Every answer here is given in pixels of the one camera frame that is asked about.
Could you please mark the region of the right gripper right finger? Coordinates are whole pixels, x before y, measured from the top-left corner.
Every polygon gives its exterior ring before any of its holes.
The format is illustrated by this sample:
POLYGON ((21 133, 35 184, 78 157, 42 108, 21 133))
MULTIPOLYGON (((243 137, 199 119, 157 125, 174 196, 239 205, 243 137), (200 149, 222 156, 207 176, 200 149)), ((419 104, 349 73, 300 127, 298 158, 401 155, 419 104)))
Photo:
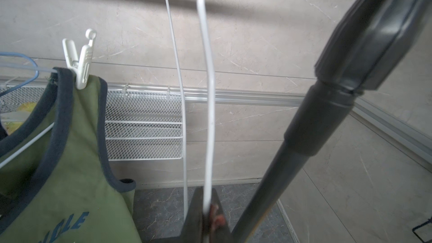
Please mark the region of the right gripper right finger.
POLYGON ((216 189, 212 189, 209 217, 207 220, 209 243, 232 243, 233 237, 216 189))

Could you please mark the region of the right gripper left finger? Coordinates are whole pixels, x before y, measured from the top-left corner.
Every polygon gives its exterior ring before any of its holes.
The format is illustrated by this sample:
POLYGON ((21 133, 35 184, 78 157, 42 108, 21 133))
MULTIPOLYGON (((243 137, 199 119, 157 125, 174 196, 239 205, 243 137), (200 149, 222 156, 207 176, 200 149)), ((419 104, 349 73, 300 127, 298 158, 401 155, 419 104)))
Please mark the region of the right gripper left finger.
POLYGON ((195 189, 189 211, 181 231, 181 243, 202 243, 203 225, 203 187, 195 189))

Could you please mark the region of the green tank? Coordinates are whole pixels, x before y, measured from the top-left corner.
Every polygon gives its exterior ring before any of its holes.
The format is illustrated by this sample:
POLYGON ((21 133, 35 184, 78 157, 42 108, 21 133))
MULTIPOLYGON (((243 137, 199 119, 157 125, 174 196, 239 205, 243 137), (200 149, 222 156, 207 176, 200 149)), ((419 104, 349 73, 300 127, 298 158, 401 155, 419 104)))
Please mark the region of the green tank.
POLYGON ((111 171, 105 139, 107 83, 78 90, 58 68, 29 118, 1 140, 1 161, 54 123, 1 169, 3 243, 138 243, 134 180, 111 171))

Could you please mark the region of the white clothespin top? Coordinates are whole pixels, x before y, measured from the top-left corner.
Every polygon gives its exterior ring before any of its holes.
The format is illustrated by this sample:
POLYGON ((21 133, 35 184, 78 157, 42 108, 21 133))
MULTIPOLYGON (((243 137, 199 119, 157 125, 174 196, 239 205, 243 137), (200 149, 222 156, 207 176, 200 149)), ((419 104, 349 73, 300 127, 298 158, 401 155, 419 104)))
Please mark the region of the white clothespin top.
POLYGON ((90 64, 93 58, 93 43, 97 37, 97 31, 87 29, 85 37, 89 43, 82 47, 80 55, 77 53, 73 40, 66 38, 62 40, 66 66, 75 73, 75 86, 78 90, 85 89, 88 82, 90 64))

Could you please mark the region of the white wire hanger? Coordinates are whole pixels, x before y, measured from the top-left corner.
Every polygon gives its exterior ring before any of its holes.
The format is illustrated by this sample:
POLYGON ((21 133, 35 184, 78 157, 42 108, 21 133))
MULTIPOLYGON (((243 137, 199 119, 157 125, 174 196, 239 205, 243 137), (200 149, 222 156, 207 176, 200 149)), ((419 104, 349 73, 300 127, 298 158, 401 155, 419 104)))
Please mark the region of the white wire hanger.
POLYGON ((29 142, 27 142, 24 146, 16 150, 13 154, 8 156, 4 161, 1 162, 0 168, 2 169, 4 166, 8 165, 12 160, 14 160, 17 156, 19 156, 22 152, 28 149, 32 144, 38 141, 41 137, 43 137, 46 133, 48 133, 54 127, 54 123, 50 124, 46 129, 41 131, 35 137, 33 137, 29 142))
MULTIPOLYGON (((183 131, 183 194, 184 200, 188 198, 187 191, 187 164, 186 164, 186 100, 182 83, 182 75, 180 70, 180 62, 178 59, 177 44, 173 29, 173 21, 171 16, 171 9, 169 0, 165 0, 166 10, 168 13, 168 21, 171 30, 171 37, 173 42, 174 58, 177 67, 178 80, 180 83, 181 92, 181 105, 182 105, 182 131, 183 131)), ((213 62, 213 53, 211 48, 211 41, 207 22, 207 10, 205 0, 196 0, 196 8, 199 17, 201 39, 204 48, 205 63, 207 67, 207 106, 208 106, 208 128, 207 128, 207 148, 205 157, 205 176, 203 187, 203 201, 202 213, 206 221, 210 221, 211 208, 212 208, 212 175, 213 175, 213 159, 214 159, 214 146, 215 146, 215 133, 216 133, 216 75, 213 62)))

